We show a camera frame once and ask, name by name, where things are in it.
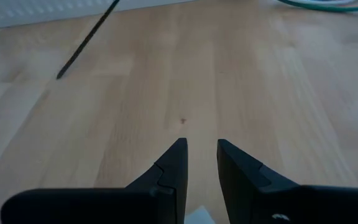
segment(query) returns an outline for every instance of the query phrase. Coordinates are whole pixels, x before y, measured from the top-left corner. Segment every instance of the white wall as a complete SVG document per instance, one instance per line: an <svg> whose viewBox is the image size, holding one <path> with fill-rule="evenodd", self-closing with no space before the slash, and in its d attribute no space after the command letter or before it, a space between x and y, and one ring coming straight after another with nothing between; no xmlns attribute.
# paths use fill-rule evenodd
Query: white wall
<svg viewBox="0 0 358 224"><path fill-rule="evenodd" d="M115 11L193 0L121 0ZM0 27L103 13L112 0L0 0Z"/></svg>

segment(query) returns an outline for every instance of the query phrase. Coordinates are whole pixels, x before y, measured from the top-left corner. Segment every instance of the wood grain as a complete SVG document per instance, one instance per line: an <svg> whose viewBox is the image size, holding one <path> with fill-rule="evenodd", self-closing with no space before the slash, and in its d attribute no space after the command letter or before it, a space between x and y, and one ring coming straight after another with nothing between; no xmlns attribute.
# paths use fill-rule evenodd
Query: wood grain
<svg viewBox="0 0 358 224"><path fill-rule="evenodd" d="M199 0L0 30L0 206L35 187L124 187L188 138L188 213L228 223L226 138L301 184L358 187L358 13Z"/></svg>

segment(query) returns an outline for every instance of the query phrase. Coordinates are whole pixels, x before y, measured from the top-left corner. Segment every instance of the black cable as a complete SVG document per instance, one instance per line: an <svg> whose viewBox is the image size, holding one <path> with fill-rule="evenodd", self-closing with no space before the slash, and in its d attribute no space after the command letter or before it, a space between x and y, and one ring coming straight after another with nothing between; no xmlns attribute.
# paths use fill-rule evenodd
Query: black cable
<svg viewBox="0 0 358 224"><path fill-rule="evenodd" d="M88 42L92 39L93 35L98 31L99 27L102 25L102 23L106 20L106 18L110 15L112 10L117 6L118 2L120 0L115 0L112 2L112 4L109 6L107 11L103 14L102 17L100 17L99 21L95 24L95 26L92 28L91 32L85 37L84 41L80 44L80 46L75 50L73 56L67 61L67 63L63 66L63 68L59 71L57 74L56 79L61 79L62 76L66 73L67 69L72 65L72 63L77 59L79 54L82 52L82 50L85 48L85 46L88 44Z"/></svg>

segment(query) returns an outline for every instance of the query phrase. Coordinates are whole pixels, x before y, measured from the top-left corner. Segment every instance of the green cable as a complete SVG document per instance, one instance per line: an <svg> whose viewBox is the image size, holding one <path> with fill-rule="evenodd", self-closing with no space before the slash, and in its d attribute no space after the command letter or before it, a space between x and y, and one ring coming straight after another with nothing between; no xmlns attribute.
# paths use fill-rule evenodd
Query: green cable
<svg viewBox="0 0 358 224"><path fill-rule="evenodd" d="M279 0L282 3L289 4L291 6L302 7L305 9L326 11L326 12L357 12L358 7L334 7L334 6L319 6L315 4L298 3L289 0Z"/></svg>

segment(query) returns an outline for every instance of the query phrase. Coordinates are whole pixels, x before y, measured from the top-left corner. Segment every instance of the wooden floor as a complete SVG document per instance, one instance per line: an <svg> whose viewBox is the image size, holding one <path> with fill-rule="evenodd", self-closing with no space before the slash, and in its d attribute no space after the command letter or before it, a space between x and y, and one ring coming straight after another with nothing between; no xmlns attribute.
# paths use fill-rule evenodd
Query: wooden floor
<svg viewBox="0 0 358 224"><path fill-rule="evenodd" d="M123 187L188 138L187 212L227 223L226 138L302 184L358 186L358 13L199 0L0 30L0 206L36 187Z"/></svg>

